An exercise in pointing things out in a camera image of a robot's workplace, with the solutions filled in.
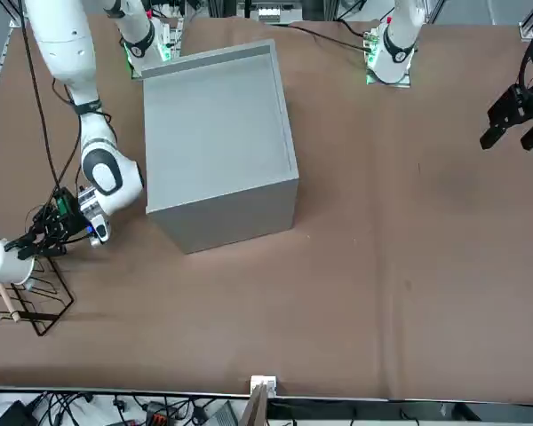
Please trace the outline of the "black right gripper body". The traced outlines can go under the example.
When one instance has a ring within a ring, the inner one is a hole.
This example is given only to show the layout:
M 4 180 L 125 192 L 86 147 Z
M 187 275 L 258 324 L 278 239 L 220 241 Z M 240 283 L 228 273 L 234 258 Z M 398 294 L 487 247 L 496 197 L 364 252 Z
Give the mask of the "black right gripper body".
M 74 236 L 88 224 L 78 199 L 65 186 L 54 189 L 47 207 L 47 235 Z

